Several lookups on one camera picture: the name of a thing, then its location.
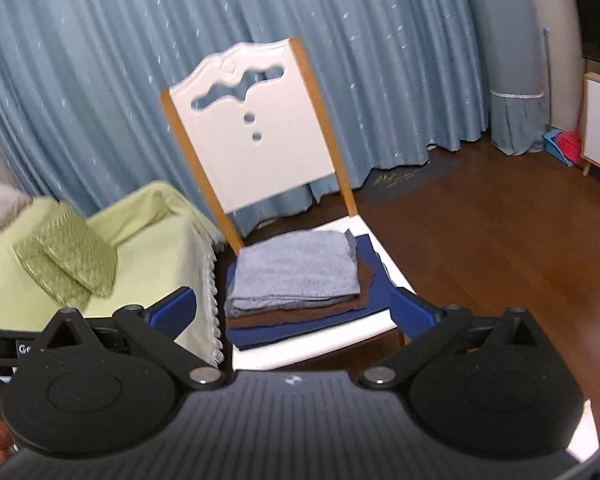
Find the grey knit garment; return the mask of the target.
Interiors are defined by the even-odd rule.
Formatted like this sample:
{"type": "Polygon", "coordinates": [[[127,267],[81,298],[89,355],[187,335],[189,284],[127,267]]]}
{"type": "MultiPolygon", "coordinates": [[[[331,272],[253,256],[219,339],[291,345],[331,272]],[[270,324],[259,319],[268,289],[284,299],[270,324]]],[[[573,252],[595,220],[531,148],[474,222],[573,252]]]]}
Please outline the grey knit garment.
{"type": "Polygon", "coordinates": [[[327,306],[360,292],[356,240],[350,232],[294,231],[240,251],[224,308],[240,318],[327,306]]]}

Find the navy blue folded cloth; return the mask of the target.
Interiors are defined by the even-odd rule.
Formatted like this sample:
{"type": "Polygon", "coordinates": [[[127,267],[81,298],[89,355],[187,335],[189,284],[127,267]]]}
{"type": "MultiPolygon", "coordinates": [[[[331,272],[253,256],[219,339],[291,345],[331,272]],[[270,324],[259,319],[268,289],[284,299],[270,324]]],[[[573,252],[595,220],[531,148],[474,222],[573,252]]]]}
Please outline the navy blue folded cloth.
{"type": "Polygon", "coordinates": [[[287,323],[273,327],[236,328],[236,330],[227,327],[225,330],[227,340],[239,350],[249,350],[339,326],[386,310],[389,307],[389,295],[393,289],[392,281],[388,277],[381,258],[375,252],[370,237],[364,234],[355,237],[355,240],[362,261],[375,272],[368,288],[368,299],[364,304],[364,309],[344,312],[316,321],[287,323]]]}

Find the brown folded cloth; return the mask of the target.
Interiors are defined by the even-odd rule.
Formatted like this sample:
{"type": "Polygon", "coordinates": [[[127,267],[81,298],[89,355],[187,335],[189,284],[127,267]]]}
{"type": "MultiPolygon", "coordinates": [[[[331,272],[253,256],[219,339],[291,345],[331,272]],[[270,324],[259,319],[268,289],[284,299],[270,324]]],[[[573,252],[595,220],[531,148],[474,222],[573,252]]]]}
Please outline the brown folded cloth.
{"type": "Polygon", "coordinates": [[[370,285],[375,279],[374,269],[358,258],[358,281],[361,292],[349,299],[337,300],[334,304],[319,307],[301,307],[297,309],[274,309],[236,318],[226,314],[226,326],[231,330],[243,328],[273,327],[283,324],[303,323],[322,320],[343,313],[363,310],[370,299],[370,285]]]}

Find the light green covered sofa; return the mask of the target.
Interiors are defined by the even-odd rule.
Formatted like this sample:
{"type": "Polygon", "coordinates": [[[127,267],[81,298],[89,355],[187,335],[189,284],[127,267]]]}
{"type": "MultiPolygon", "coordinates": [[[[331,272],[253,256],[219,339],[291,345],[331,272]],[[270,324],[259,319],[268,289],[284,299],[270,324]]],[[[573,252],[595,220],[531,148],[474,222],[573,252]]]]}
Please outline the light green covered sofa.
{"type": "Polygon", "coordinates": [[[88,318],[149,307],[182,286],[196,306],[175,340],[222,362],[215,300],[220,230],[184,195],[156,181],[83,218],[68,203],[0,182],[0,330],[42,330],[63,307],[88,318]]]}

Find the white wooden chair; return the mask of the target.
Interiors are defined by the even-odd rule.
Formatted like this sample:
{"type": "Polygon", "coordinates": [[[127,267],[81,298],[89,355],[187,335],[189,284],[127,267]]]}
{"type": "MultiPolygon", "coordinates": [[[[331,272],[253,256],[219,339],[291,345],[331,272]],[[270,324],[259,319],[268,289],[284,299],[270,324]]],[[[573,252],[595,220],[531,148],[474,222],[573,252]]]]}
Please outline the white wooden chair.
{"type": "Polygon", "coordinates": [[[302,41],[236,44],[206,56],[162,90],[164,114],[233,252],[230,214],[318,179],[336,177],[347,208],[329,222],[354,235],[372,230],[358,214],[325,101],[302,41]]]}

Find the green quilted pillow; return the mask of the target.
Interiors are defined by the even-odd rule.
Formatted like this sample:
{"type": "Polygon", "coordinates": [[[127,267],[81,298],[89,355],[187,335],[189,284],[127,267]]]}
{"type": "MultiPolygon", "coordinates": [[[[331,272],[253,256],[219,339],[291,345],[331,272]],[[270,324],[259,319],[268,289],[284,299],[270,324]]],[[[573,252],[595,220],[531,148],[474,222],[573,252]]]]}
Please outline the green quilted pillow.
{"type": "Polygon", "coordinates": [[[61,203],[14,245],[16,257],[61,307],[83,309],[114,291],[118,254],[67,203],[61,203]]]}

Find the dark floor mat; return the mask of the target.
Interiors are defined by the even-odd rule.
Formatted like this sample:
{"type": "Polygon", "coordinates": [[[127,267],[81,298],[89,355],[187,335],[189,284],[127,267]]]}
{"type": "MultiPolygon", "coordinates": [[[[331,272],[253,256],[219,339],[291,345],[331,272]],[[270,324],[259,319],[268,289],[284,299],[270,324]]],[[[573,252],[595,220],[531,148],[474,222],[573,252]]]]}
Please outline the dark floor mat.
{"type": "Polygon", "coordinates": [[[433,157],[426,165],[400,166],[390,170],[374,169],[368,175],[360,195],[366,203],[385,205],[425,185],[452,174],[460,164],[433,157]]]}

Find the red and blue dustpan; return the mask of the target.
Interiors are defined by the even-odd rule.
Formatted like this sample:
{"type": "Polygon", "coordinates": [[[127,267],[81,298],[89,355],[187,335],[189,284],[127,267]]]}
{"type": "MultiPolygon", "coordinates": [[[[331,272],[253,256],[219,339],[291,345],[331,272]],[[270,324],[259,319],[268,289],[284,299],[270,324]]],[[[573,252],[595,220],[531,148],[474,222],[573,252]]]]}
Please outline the red and blue dustpan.
{"type": "Polygon", "coordinates": [[[544,150],[568,167],[584,167],[582,136],[578,130],[552,129],[543,134],[544,150]]]}

